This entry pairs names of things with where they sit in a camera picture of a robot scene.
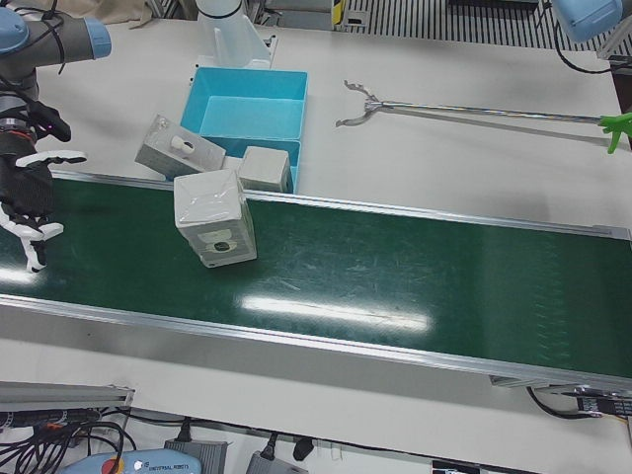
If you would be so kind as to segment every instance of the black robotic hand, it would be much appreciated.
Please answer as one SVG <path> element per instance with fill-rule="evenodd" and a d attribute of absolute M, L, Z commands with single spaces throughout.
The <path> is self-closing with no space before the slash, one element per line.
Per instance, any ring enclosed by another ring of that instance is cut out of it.
<path fill-rule="evenodd" d="M 48 221 L 53 207 L 48 165 L 82 161 L 84 153 L 36 153 L 27 136 L 0 133 L 0 226 L 20 238 L 31 272 L 46 266 L 45 241 L 63 232 L 63 225 Z"/>

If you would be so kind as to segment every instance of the green handle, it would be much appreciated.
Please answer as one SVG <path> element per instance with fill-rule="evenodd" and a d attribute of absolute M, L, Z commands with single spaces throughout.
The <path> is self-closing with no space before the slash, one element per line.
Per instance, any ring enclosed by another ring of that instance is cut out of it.
<path fill-rule="evenodd" d="M 603 127 L 603 133 L 612 133 L 612 141 L 608 148 L 608 153 L 612 154 L 619 144 L 621 133 L 632 137 L 632 113 L 618 117 L 602 117 L 599 126 Z"/>

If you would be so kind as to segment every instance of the blue plastic bin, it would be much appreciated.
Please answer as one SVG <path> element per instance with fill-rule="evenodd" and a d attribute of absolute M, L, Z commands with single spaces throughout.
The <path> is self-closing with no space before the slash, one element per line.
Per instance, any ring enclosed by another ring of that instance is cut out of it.
<path fill-rule="evenodd" d="M 243 157 L 248 146 L 285 150 L 298 179 L 307 73 L 199 68 L 183 113 L 183 127 Z"/>

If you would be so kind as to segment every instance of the robotic arm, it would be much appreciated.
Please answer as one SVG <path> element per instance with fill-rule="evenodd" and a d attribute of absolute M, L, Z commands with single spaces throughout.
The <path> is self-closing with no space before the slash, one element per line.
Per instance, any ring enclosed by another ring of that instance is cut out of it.
<path fill-rule="evenodd" d="M 61 224 L 49 222 L 48 165 L 78 163 L 86 156 L 36 153 L 37 140 L 45 136 L 70 140 L 70 127 L 59 112 L 38 100 L 36 68 L 98 59 L 109 55 L 112 46 L 97 20 L 71 18 L 54 9 L 10 9 L 7 3 L 0 3 L 0 226 L 20 238 L 27 268 L 38 272 L 46 265 L 45 241 L 63 231 Z"/>
<path fill-rule="evenodd" d="M 574 42 L 588 41 L 632 15 L 632 0 L 552 0 L 555 16 Z"/>

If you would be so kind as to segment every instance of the robot fingers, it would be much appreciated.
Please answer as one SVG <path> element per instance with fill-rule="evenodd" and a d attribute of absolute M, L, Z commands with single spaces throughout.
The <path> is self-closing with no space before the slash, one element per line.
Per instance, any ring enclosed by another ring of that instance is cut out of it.
<path fill-rule="evenodd" d="M 39 240 L 20 239 L 24 254 L 27 256 L 27 270 L 33 273 L 39 272 L 46 266 L 45 242 L 55 235 L 61 234 L 63 225 L 49 223 L 40 227 L 39 230 L 41 231 L 41 239 Z"/>
<path fill-rule="evenodd" d="M 18 168 L 34 168 L 37 166 L 47 166 L 52 163 L 81 163 L 88 159 L 83 151 L 73 150 L 55 150 L 34 153 L 33 155 L 23 156 L 16 160 Z"/>
<path fill-rule="evenodd" d="M 63 225 L 19 215 L 8 204 L 0 205 L 0 226 L 20 239 L 27 257 L 27 270 L 39 272 L 46 266 L 45 242 L 63 232 Z"/>

